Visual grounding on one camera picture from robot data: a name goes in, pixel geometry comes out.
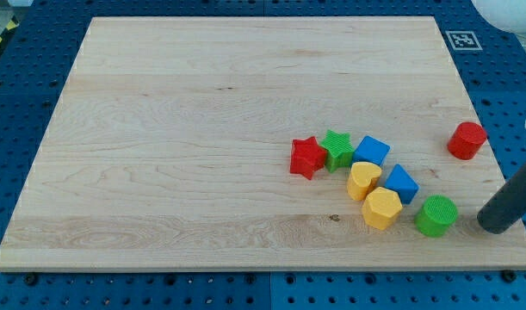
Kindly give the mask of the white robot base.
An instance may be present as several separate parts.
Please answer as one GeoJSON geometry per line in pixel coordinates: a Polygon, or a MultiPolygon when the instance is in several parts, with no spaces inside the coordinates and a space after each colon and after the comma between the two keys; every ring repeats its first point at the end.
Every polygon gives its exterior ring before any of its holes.
{"type": "Polygon", "coordinates": [[[472,4],[495,28],[526,34],[526,0],[472,0],[472,4]]]}

